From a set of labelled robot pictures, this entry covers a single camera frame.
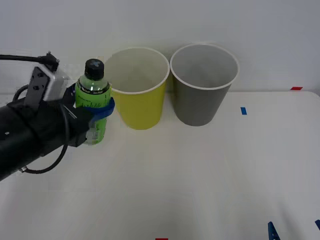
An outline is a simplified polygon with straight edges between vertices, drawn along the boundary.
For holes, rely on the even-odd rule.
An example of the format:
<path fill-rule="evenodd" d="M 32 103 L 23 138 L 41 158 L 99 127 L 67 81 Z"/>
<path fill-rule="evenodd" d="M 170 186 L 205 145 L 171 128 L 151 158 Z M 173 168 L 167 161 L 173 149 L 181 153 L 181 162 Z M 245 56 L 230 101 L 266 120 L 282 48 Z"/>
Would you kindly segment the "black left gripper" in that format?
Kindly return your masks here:
<path fill-rule="evenodd" d="M 86 140 L 89 124 L 107 118 L 115 109 L 116 104 L 113 97 L 105 107 L 80 106 L 75 108 L 75 87 L 74 83 L 66 88 L 62 102 L 43 102 L 38 109 L 37 134 L 45 148 L 58 148 L 65 143 L 65 120 L 67 120 L 69 129 L 68 145 L 80 146 Z"/>

